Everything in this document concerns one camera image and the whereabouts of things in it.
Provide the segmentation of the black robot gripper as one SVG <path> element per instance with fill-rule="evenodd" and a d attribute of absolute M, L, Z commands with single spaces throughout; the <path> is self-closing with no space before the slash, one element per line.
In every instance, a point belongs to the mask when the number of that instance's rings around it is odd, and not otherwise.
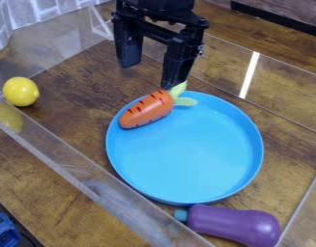
<path fill-rule="evenodd" d="M 202 34 L 208 20 L 193 12 L 194 0 L 117 0 L 113 13 L 117 57 L 126 69 L 141 62 L 143 36 L 166 45 L 161 87 L 172 89 L 185 82 L 194 59 L 202 54 Z M 181 23 L 180 34 L 155 25 Z"/>

